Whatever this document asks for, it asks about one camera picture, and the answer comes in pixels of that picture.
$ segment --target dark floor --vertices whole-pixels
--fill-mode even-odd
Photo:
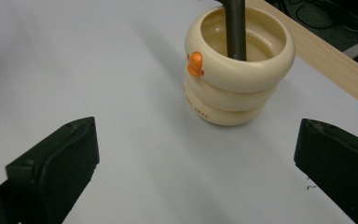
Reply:
[[[336,49],[358,43],[358,0],[268,0]]]

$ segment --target cup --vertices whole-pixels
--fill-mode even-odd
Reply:
[[[200,15],[186,34],[185,96],[197,115],[214,124],[255,118],[296,56],[291,33],[267,12],[246,7],[245,23],[246,62],[227,56],[223,7]]]

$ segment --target white table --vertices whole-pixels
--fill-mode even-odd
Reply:
[[[293,161],[301,119],[358,136],[358,101],[296,58],[260,116],[224,128],[183,95],[184,40],[215,1],[0,1],[0,184],[64,123],[101,162],[64,223],[352,223]]]

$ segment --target orange bear decoration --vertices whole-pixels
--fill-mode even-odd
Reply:
[[[202,70],[202,54],[199,52],[194,52],[190,55],[187,54],[188,66],[187,71],[189,74],[195,77],[200,77],[204,75]]]

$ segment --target cream-colored pot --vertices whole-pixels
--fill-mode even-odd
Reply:
[[[185,95],[203,119],[239,125],[257,116],[295,59],[289,30],[262,10],[247,7],[247,62],[227,57],[223,7],[198,17],[186,35]]]

